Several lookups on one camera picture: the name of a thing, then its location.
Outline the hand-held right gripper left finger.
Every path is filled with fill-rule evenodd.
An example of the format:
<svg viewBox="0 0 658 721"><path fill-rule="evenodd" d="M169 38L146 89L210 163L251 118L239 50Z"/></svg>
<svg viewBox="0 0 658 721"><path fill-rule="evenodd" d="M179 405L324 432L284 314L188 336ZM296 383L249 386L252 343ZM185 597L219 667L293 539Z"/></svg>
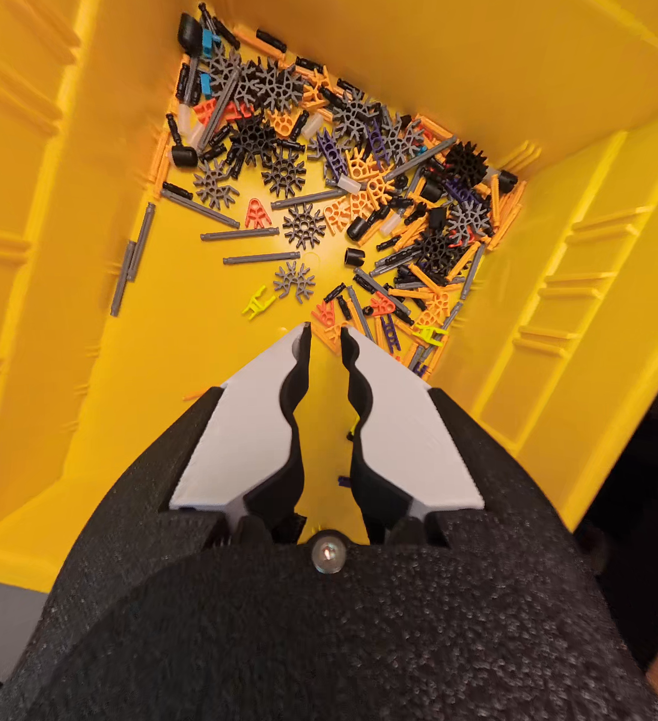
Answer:
<svg viewBox="0 0 658 721"><path fill-rule="evenodd" d="M225 383L170 509L287 516L304 489L294 410L308 389L310 323L300 323Z"/></svg>

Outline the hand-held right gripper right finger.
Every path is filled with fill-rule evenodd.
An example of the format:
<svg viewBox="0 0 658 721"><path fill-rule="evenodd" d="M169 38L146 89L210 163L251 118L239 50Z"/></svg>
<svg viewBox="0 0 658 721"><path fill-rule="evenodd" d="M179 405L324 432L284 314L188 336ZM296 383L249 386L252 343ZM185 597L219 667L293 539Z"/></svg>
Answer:
<svg viewBox="0 0 658 721"><path fill-rule="evenodd" d="M366 516L482 510L485 501L432 399L432 388L359 331L341 331L358 415L351 481Z"/></svg>

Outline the yellow storage bin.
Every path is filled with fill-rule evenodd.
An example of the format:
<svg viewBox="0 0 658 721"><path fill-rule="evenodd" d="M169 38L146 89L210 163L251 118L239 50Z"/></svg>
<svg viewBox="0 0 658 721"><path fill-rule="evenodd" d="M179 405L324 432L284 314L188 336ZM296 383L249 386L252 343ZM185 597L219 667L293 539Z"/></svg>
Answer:
<svg viewBox="0 0 658 721"><path fill-rule="evenodd" d="M0 583L47 593L93 510L184 409L313 303L242 308L218 227L158 201L197 2L0 2ZM208 2L525 182L431 383L574 530L658 393L658 2Z"/></svg>

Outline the pile of toy parts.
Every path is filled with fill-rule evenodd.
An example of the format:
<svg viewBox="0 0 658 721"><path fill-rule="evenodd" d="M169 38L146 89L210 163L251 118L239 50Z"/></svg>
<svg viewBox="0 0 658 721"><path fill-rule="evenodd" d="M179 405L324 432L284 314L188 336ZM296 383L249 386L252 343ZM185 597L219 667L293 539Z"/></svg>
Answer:
<svg viewBox="0 0 658 721"><path fill-rule="evenodd" d="M354 326L428 380L487 252L521 211L519 158L490 164L426 115L402 115L264 29L183 14L187 53L151 165L154 200L128 242L110 313L137 279L157 203L196 213L219 275L209 339L294 298L340 352Z"/></svg>

